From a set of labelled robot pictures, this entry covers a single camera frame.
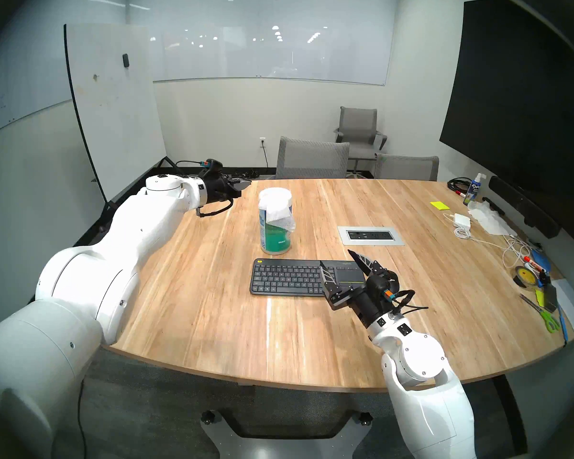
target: red marker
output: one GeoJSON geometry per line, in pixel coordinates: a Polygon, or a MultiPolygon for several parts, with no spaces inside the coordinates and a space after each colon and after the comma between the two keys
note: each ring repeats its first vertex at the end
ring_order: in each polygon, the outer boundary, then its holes
{"type": "Polygon", "coordinates": [[[538,263],[536,263],[534,260],[532,260],[530,257],[523,257],[523,260],[525,262],[529,263],[531,266],[533,266],[538,271],[544,271],[544,268],[542,266],[540,266],[538,263]]]}

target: chair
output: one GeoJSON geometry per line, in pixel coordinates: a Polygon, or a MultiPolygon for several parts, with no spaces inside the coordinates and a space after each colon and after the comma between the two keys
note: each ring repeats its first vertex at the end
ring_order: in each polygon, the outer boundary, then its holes
{"type": "Polygon", "coordinates": [[[292,140],[281,137],[276,179],[339,179],[346,177],[349,143],[292,140]]]}
{"type": "Polygon", "coordinates": [[[438,156],[423,158],[379,154],[375,179],[438,180],[438,156]]]}
{"type": "Polygon", "coordinates": [[[355,160],[353,177],[361,175],[357,172],[357,163],[360,160],[374,161],[387,141],[387,136],[376,131],[376,108],[346,108],[340,107],[340,126],[334,131],[336,142],[348,141],[351,143],[349,159],[355,160]],[[380,147],[375,148],[377,136],[382,137],[380,147]]]}

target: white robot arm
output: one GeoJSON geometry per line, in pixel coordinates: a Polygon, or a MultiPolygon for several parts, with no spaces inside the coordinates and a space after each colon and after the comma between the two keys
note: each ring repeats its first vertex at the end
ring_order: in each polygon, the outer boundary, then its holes
{"type": "Polygon", "coordinates": [[[384,354],[382,373],[402,438],[416,459],[475,459],[474,414],[444,350],[431,335],[416,332],[401,314],[415,294],[400,291],[397,275],[349,250],[368,277],[361,288],[341,287],[321,264],[325,297],[333,310],[349,306],[384,354]],[[406,390],[434,379],[426,390],[406,390]]]}
{"type": "Polygon", "coordinates": [[[56,427],[101,344],[113,344],[138,295],[139,271],[174,234],[185,212],[240,197],[251,182],[203,163],[200,177],[149,177],[118,208],[96,245],[55,254],[35,302],[0,323],[0,413],[38,457],[51,457],[56,427]]]}

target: wireless keyboard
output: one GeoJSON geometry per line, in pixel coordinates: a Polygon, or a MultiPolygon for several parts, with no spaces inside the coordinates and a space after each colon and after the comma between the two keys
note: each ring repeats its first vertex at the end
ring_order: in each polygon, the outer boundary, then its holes
{"type": "MultiPolygon", "coordinates": [[[[361,286],[362,271],[354,261],[323,260],[341,286],[361,286]]],[[[279,296],[323,296],[320,262],[311,259],[257,258],[253,261],[252,294],[279,296]]]]}

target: floor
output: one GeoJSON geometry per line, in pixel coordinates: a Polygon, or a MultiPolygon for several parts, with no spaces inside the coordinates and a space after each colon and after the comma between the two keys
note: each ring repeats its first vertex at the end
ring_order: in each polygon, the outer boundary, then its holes
{"type": "MultiPolygon", "coordinates": [[[[464,386],[475,417],[478,459],[513,456],[512,437],[491,380],[464,386]]],[[[332,436],[349,412],[374,417],[370,433],[354,458],[411,458],[386,393],[322,393],[188,375],[100,349],[85,377],[81,424],[87,459],[217,459],[219,453],[202,431],[205,410],[219,410],[241,436],[332,436]]],[[[76,399],[62,422],[53,458],[82,458],[76,399]]]]}

